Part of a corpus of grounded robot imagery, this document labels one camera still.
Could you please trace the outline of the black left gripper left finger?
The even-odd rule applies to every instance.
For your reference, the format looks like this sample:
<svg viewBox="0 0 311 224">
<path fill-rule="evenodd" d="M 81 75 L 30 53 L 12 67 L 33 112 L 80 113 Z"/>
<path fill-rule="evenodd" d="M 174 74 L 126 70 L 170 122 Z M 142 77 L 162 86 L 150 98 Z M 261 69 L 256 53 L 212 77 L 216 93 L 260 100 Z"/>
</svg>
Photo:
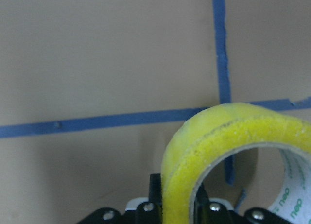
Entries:
<svg viewBox="0 0 311 224">
<path fill-rule="evenodd" d="M 153 173 L 149 180 L 149 202 L 155 204 L 158 210 L 158 224 L 162 223 L 162 192 L 161 192 L 161 175 Z"/>
</svg>

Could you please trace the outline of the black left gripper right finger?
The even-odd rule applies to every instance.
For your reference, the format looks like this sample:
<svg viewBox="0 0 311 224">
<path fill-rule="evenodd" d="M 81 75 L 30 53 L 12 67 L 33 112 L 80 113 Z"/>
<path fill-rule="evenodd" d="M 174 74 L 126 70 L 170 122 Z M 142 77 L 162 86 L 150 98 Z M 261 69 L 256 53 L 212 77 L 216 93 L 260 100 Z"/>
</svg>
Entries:
<svg viewBox="0 0 311 224">
<path fill-rule="evenodd" d="M 201 184 L 194 200 L 194 224 L 206 224 L 207 223 L 207 207 L 209 205 L 209 197 L 205 190 L 204 184 Z"/>
</svg>

